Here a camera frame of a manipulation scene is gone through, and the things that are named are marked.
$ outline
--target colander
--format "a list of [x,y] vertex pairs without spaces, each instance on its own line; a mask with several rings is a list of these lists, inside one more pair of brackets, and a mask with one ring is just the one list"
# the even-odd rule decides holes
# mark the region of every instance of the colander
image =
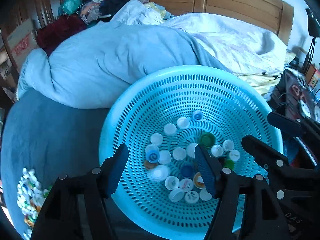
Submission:
[[[192,113],[204,113],[201,121],[191,120]],[[172,203],[164,182],[148,179],[143,166],[145,147],[153,133],[164,136],[160,150],[171,153],[198,142],[204,131],[216,137],[216,143],[231,139],[241,153],[234,171],[253,177],[264,169],[241,147],[241,139],[251,134],[279,152],[283,152],[281,133],[266,120],[271,111],[265,100],[247,83],[231,73],[206,66],[177,66],[152,73],[133,84],[116,101],[102,128],[100,164],[111,157],[121,143],[129,148],[129,160],[112,195],[121,211],[141,228],[167,239],[203,239],[218,200],[199,200],[194,205],[184,199]],[[189,117],[190,127],[173,137],[164,134],[164,126]],[[169,164],[171,175],[183,179],[181,166],[193,165],[194,159]],[[244,195],[240,195],[234,230],[241,226]]]

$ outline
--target green bag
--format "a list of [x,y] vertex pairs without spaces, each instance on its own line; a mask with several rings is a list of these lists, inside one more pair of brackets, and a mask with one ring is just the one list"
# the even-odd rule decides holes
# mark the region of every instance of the green bag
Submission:
[[64,0],[61,9],[68,15],[74,14],[81,5],[82,0]]

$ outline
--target maroon cloth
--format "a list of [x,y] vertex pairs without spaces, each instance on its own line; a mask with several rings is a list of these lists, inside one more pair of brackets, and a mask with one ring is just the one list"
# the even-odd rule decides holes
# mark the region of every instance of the maroon cloth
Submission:
[[87,25],[76,15],[62,15],[50,25],[38,30],[37,43],[48,57],[67,38],[83,31]]

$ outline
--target blue bottle cap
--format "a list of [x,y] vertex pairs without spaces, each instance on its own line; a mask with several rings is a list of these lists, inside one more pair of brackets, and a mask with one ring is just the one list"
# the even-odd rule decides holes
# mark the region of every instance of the blue bottle cap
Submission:
[[184,178],[191,178],[193,176],[194,170],[191,165],[184,165],[181,167],[180,172]]
[[196,110],[192,113],[192,119],[195,121],[200,121],[203,118],[203,113],[199,110]]
[[146,159],[150,163],[157,163],[159,160],[160,154],[156,150],[149,150],[146,154]]

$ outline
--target headboard panel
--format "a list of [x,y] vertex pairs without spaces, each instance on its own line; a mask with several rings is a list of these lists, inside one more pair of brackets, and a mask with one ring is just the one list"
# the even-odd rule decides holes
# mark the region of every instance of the headboard panel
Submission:
[[150,0],[174,15],[203,12],[228,16],[265,28],[287,45],[293,7],[281,0]]

